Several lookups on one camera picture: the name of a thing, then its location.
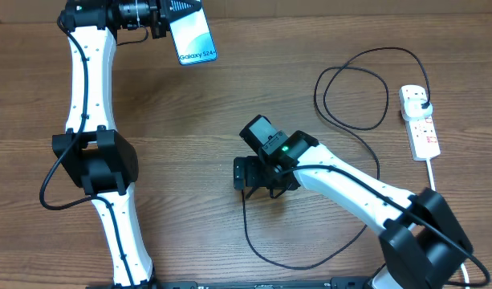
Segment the blue Galaxy smartphone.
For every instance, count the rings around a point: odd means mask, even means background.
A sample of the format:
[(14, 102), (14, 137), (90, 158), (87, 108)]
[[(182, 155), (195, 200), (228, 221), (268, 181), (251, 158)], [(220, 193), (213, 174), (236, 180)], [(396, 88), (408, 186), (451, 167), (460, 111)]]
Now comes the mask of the blue Galaxy smartphone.
[(203, 8), (171, 23), (170, 30), (181, 65), (210, 62), (218, 58)]

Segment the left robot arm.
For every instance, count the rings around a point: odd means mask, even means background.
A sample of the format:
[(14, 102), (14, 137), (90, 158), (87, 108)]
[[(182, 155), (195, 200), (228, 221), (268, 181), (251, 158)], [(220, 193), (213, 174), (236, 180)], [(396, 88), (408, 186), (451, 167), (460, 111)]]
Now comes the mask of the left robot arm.
[[(171, 23), (201, 11), (199, 1), (69, 1), (57, 18), (68, 37), (72, 90), (65, 131), (52, 137), (57, 159), (39, 191), (48, 210), (66, 210), (90, 202), (102, 222), (112, 257), (112, 288), (159, 288), (145, 248), (135, 206), (139, 175), (134, 147), (116, 129), (112, 111), (112, 65), (120, 29), (143, 28), (163, 38)], [(46, 187), (64, 167), (83, 198), (50, 205)]]

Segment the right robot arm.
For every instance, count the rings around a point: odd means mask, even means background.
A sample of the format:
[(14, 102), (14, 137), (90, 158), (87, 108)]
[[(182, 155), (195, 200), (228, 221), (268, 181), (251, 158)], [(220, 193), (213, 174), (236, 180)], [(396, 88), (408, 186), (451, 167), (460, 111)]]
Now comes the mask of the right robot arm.
[(234, 159), (234, 188), (281, 197), (300, 187), (354, 214), (378, 237), (385, 269), (370, 288), (450, 285), (473, 247), (446, 200), (426, 188), (415, 194), (387, 185), (340, 160), (313, 136), (291, 136), (258, 115), (239, 133), (254, 151)]

